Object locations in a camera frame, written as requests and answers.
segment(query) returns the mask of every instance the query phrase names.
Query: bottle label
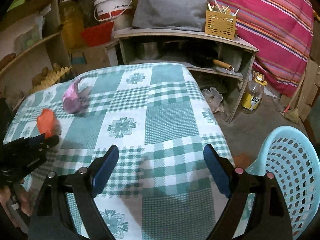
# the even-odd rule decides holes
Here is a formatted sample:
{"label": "bottle label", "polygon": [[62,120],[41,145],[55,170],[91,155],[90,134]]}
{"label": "bottle label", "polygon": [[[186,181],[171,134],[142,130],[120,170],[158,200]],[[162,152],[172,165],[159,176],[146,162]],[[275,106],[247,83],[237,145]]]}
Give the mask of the bottle label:
{"label": "bottle label", "polygon": [[261,98],[253,97],[249,93],[245,93],[243,99],[242,99],[242,106],[249,111],[252,111],[257,108]]}

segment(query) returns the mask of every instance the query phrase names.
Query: broom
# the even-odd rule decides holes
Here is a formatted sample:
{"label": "broom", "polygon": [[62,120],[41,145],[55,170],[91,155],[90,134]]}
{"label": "broom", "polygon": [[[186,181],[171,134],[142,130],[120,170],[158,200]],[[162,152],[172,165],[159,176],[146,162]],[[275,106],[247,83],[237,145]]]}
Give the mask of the broom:
{"label": "broom", "polygon": [[299,121],[300,121],[298,108],[296,107],[294,110],[289,110],[289,108],[290,108],[290,105],[292,104],[293,100],[297,96],[297,94],[302,86],[305,75],[306,75],[306,71],[303,72],[300,83],[299,83],[296,91],[294,92],[293,96],[291,97],[291,100],[290,100],[287,108],[283,111],[283,113],[281,113],[285,119],[288,119],[289,121],[294,122],[296,124],[299,124]]}

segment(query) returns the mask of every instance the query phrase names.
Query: pan handle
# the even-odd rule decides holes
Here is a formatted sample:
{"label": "pan handle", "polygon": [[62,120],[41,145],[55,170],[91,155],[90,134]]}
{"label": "pan handle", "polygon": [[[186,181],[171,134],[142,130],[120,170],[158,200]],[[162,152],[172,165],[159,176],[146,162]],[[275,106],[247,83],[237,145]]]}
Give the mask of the pan handle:
{"label": "pan handle", "polygon": [[215,64],[218,65],[219,67],[223,67],[223,68],[225,68],[225,69],[227,69],[227,70],[229,70],[229,71],[232,70],[232,66],[231,66],[230,64],[227,64],[227,63],[223,62],[223,61],[214,59],[214,60],[213,60],[213,63],[215,63]]}

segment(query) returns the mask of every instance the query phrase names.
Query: human hand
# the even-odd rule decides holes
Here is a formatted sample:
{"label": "human hand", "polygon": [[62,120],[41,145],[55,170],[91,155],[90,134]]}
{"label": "human hand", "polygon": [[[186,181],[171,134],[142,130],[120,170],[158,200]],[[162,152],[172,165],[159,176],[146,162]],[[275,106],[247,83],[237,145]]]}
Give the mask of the human hand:
{"label": "human hand", "polygon": [[[24,212],[25,214],[30,216],[32,214],[32,209],[30,208],[30,204],[28,201],[29,200],[28,192],[26,192],[24,190],[24,188],[22,186],[20,186],[19,192],[17,192],[17,195],[19,195],[20,199],[21,199],[20,207],[21,207],[22,212]],[[9,212],[7,205],[6,205],[10,199],[10,196],[11,196],[11,192],[10,192],[10,189],[8,186],[5,186],[4,188],[0,189],[0,203],[1,203],[4,211],[6,212],[7,216],[10,218],[11,222],[14,224],[15,227],[18,227],[17,222],[10,215],[10,212]]]}

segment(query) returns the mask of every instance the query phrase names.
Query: screw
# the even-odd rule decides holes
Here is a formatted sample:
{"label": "screw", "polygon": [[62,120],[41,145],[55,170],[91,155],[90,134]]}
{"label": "screw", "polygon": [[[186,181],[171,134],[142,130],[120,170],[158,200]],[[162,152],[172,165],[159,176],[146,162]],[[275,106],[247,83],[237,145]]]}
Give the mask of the screw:
{"label": "screw", "polygon": [[48,177],[50,179],[52,179],[55,175],[56,175],[56,173],[54,171],[51,171],[51,172],[49,172]]}
{"label": "screw", "polygon": [[87,167],[82,167],[82,168],[79,169],[79,173],[80,174],[85,174],[87,171],[88,171]]}
{"label": "screw", "polygon": [[242,174],[243,173],[243,169],[242,168],[235,168],[235,172],[238,173],[238,174]]}
{"label": "screw", "polygon": [[268,177],[269,179],[273,179],[273,178],[275,177],[275,175],[274,175],[273,173],[271,173],[271,172],[268,172],[268,173],[267,173],[267,177]]}

